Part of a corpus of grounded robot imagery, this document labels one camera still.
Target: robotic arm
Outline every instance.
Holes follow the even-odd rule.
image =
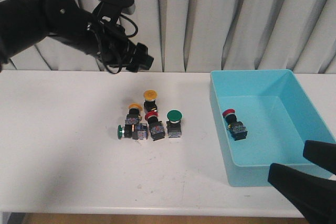
[[[149,70],[153,58],[144,44],[129,40],[136,24],[121,13],[132,14],[134,0],[100,0],[92,13],[75,0],[6,0],[0,3],[0,69],[10,57],[49,36],[92,55],[111,73],[123,67],[131,72]],[[117,24],[130,21],[135,33],[126,35]]]

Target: tabletop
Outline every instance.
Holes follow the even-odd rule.
[[[336,135],[336,74],[296,76]],[[301,217],[273,187],[228,184],[209,88],[209,73],[3,71],[0,211]],[[182,137],[118,139],[149,89]]]

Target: curtain fold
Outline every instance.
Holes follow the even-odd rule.
[[[76,0],[89,12],[98,0]],[[154,57],[150,71],[287,68],[336,73],[335,0],[135,0],[132,41]],[[120,23],[126,33],[133,26]],[[94,57],[46,38],[4,69],[104,70]]]

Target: light blue container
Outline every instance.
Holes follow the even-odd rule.
[[[231,186],[270,186],[271,163],[329,178],[303,156],[306,140],[336,143],[290,70],[211,72],[211,106]],[[235,141],[222,113],[235,109],[247,138]]]

